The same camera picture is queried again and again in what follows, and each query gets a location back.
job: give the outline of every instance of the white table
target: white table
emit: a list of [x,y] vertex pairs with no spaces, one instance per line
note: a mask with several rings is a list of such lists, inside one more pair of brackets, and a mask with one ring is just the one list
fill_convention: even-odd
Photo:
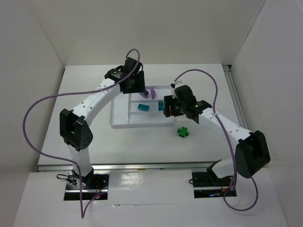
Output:
[[[94,201],[84,219],[79,201],[63,201],[66,182],[56,179],[58,173],[30,173],[14,227],[287,227],[266,168],[254,176],[259,201],[247,212],[229,209],[222,198],[194,199],[193,187],[188,184],[190,171],[172,171],[169,178],[167,172],[136,172],[150,187],[140,187],[133,177],[123,185],[130,189],[120,189],[119,193],[110,184],[108,200]],[[110,175],[109,182],[119,182],[112,177],[117,174]],[[228,202],[239,209],[250,206],[256,195],[252,181],[239,176],[236,190],[238,196],[227,198]]]
[[[59,93],[94,90],[113,67],[116,65],[67,66]],[[220,64],[144,65],[146,85],[169,85],[188,69],[202,69],[214,76],[219,87],[217,111],[239,123]],[[214,85],[208,76],[190,72],[180,80],[192,88],[197,100],[203,99],[212,104]],[[59,135],[59,113],[64,108],[72,109],[85,97],[78,95],[57,98],[43,145],[44,153],[70,158],[66,144]],[[174,127],[112,129],[109,125],[109,110],[110,104],[106,105],[91,125],[94,140],[89,149],[93,164],[201,162],[230,157],[225,139],[183,116],[176,118]],[[182,126],[189,131],[189,136],[184,139],[177,134],[177,129]],[[41,156],[38,164],[67,163]]]

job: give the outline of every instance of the white backdrop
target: white backdrop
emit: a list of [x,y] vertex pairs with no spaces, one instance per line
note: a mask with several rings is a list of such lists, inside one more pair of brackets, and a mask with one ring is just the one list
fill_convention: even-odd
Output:
[[267,0],[232,74],[251,130],[266,135],[289,227],[302,226],[303,0]]
[[265,0],[29,0],[65,65],[232,64]]
[[[11,227],[38,155],[22,134],[25,111],[57,91],[63,66],[24,0],[0,1],[0,226]],[[54,100],[39,105],[27,129],[39,148]]]

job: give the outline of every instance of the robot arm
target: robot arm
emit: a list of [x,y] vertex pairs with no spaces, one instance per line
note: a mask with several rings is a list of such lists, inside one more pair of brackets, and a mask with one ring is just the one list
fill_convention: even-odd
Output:
[[[166,117],[186,115],[187,118],[213,130],[221,137],[225,134],[215,117],[218,115],[226,128],[235,152],[236,167],[240,175],[252,177],[258,170],[270,162],[266,139],[263,133],[241,128],[218,112],[214,113],[212,106],[206,101],[197,101],[192,90],[187,85],[172,84],[173,95],[164,97],[164,114]],[[233,175],[232,159],[214,162],[207,169],[211,178],[224,178]]]
[[71,110],[63,109],[60,112],[60,135],[68,145],[74,165],[73,174],[75,177],[82,177],[87,185],[94,174],[89,160],[89,145],[93,140],[93,134],[89,128],[97,114],[114,97],[123,93],[138,93],[145,91],[144,72],[139,71],[142,64],[139,62],[133,74],[119,85],[113,86],[126,77],[134,69],[137,61],[132,58],[125,60],[124,66],[118,66],[110,70],[96,90],[102,89],[88,96],[83,102]]

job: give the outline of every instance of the purple cable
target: purple cable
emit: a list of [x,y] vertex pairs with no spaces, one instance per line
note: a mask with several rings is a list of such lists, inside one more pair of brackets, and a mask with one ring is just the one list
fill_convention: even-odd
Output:
[[[101,92],[103,90],[107,90],[107,89],[110,89],[120,83],[122,83],[123,81],[125,81],[126,79],[128,79],[132,74],[133,72],[135,71],[135,69],[138,67],[139,65],[139,61],[140,61],[140,53],[137,49],[131,49],[127,55],[126,55],[126,58],[128,57],[128,55],[131,53],[131,52],[137,52],[138,54],[138,59],[137,59],[137,63],[135,64],[134,68],[132,69],[132,71],[126,76],[124,77],[122,80],[118,81],[117,83],[113,84],[113,85],[110,85],[108,87],[105,87],[105,88],[102,88],[102,89],[98,89],[98,90],[93,90],[93,91],[83,91],[83,92],[70,92],[70,93],[62,93],[62,94],[57,94],[57,95],[52,95],[52,96],[46,96],[44,98],[41,98],[39,100],[37,100],[36,102],[34,102],[30,107],[29,109],[26,111],[25,115],[24,115],[24,118],[23,118],[23,122],[22,122],[22,130],[23,130],[23,135],[24,135],[24,138],[26,140],[26,142],[29,144],[29,146],[37,153],[39,153],[40,155],[44,155],[46,157],[51,157],[51,158],[54,158],[54,159],[58,159],[58,160],[63,160],[63,161],[67,161],[67,162],[71,162],[73,163],[77,169],[78,169],[78,172],[79,172],[79,175],[81,176],[81,170],[80,170],[80,167],[78,165],[78,163],[74,162],[73,160],[70,160],[70,159],[67,159],[67,158],[63,158],[63,157],[57,157],[57,156],[53,156],[53,155],[48,155],[46,153],[43,153],[42,151],[38,150],[28,139],[28,136],[27,136],[27,133],[26,133],[26,129],[25,129],[25,126],[26,126],[26,120],[27,120],[27,116],[29,114],[29,112],[40,102],[44,101],[44,100],[47,100],[49,98],[55,98],[55,97],[60,97],[60,96],[70,96],[70,95],[84,95],[84,94],[92,94],[92,93],[98,93],[98,92]],[[83,219],[84,216],[85,216],[85,211],[88,207],[88,205],[97,197],[97,196],[100,196],[102,194],[104,194],[104,192],[101,192],[99,194],[97,194],[96,196],[94,196],[93,198],[91,198],[91,200],[88,202],[88,204],[86,205],[86,207],[84,208],[83,210],[83,199],[82,199],[82,177],[79,178],[79,185],[80,185],[80,208],[81,208],[81,218]]]
[[254,180],[252,177],[251,177],[251,179],[252,179],[252,181],[253,181],[253,183],[254,183],[254,185],[255,185],[256,193],[257,193],[257,194],[256,194],[256,199],[255,199],[254,203],[253,203],[250,207],[248,207],[248,208],[246,208],[246,209],[242,209],[242,210],[241,210],[241,209],[234,208],[234,207],[232,207],[231,205],[229,205],[229,204],[227,203],[226,198],[225,198],[226,194],[227,194],[229,191],[234,191],[235,188],[236,188],[236,184],[237,184],[237,166],[236,166],[236,158],[235,158],[235,155],[234,155],[233,149],[232,149],[232,142],[231,142],[231,139],[229,138],[228,133],[227,133],[227,130],[226,130],[226,128],[224,127],[224,125],[223,125],[221,119],[219,118],[219,116],[218,116],[217,114],[215,114],[215,113],[216,113],[215,105],[216,105],[216,101],[217,101],[217,97],[218,97],[218,85],[217,85],[216,80],[215,80],[215,79],[213,78],[213,76],[210,75],[208,72],[205,72],[205,71],[199,70],[199,69],[192,69],[192,70],[186,70],[185,72],[181,73],[181,74],[174,80],[174,82],[176,82],[176,81],[177,81],[180,77],[182,77],[185,73],[192,72],[192,71],[202,72],[202,73],[208,75],[208,76],[213,80],[213,82],[214,82],[215,94],[214,94],[214,101],[213,101],[213,111],[214,111],[214,115],[215,115],[216,119],[218,120],[218,122],[219,122],[219,124],[220,124],[220,126],[221,126],[221,128],[222,128],[222,130],[223,130],[223,132],[224,132],[224,135],[225,135],[225,137],[226,137],[226,140],[227,140],[227,143],[228,143],[229,149],[230,149],[230,151],[231,151],[231,155],[232,155],[232,163],[233,163],[233,171],[234,171],[234,174],[233,174],[232,180],[231,180],[231,182],[230,182],[229,190],[226,191],[226,192],[224,193],[224,195],[223,195],[224,202],[226,203],[226,205],[227,205],[229,208],[231,208],[231,209],[233,209],[233,210],[236,210],[236,211],[247,211],[247,210],[250,210],[251,208],[253,208],[253,207],[256,205],[256,203],[257,203],[257,201],[258,201],[258,187],[257,187],[257,184],[256,184],[255,180]]

